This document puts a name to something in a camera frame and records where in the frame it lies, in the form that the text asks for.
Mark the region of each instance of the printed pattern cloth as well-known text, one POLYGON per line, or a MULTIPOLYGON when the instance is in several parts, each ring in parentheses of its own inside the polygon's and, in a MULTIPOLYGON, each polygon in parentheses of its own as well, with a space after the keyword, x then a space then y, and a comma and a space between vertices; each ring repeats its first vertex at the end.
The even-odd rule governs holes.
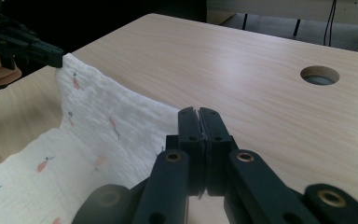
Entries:
POLYGON ((0 224, 72 223, 106 184, 149 177, 178 109, 130 91, 74 55, 56 70, 62 123, 0 164, 0 224))

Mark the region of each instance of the wooden table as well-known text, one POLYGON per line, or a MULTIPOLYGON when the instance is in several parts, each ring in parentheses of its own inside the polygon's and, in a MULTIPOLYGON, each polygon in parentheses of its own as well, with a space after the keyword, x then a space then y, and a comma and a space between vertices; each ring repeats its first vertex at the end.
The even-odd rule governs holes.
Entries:
MULTIPOLYGON (((333 0, 208 0, 207 22, 220 24, 235 13, 327 22, 332 3, 333 0)), ((358 0, 337 1, 334 23, 358 25, 358 0)))
MULTIPOLYGON (((288 187, 326 183, 358 200, 358 52, 150 14, 74 55, 167 105, 218 111, 239 147, 288 187), (313 65, 339 81, 306 82, 300 73, 313 65)), ((0 91, 0 161, 61 123, 54 72, 0 91)), ((189 223, 225 223, 221 199, 192 199, 189 212, 189 223)))

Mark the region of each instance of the black cable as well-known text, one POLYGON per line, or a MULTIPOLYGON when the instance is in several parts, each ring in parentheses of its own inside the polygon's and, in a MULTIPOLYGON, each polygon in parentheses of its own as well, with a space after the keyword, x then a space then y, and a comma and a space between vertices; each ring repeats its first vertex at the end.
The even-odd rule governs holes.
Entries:
POLYGON ((324 31, 324 46, 326 46, 327 30, 330 25, 329 47, 331 47, 331 34, 333 32, 333 20, 334 20, 334 15, 336 14, 336 4, 337 4, 337 0, 333 0, 333 5, 331 6, 330 15, 328 17, 326 29, 324 31))

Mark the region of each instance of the floor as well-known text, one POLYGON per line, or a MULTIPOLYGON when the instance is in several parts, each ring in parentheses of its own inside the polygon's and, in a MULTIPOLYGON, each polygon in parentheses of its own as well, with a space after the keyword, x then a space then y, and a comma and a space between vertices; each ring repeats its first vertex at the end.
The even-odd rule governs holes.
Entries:
MULTIPOLYGON (((244 17, 244 14, 237 13, 220 25, 234 29, 242 29, 244 17)), ((322 21, 301 21, 297 35, 294 36, 296 19, 248 15, 245 30, 323 45, 326 25, 327 22, 322 21)), ((328 44, 329 35, 327 34, 325 45, 328 44)), ((357 51, 358 25, 333 23, 331 47, 357 51)))

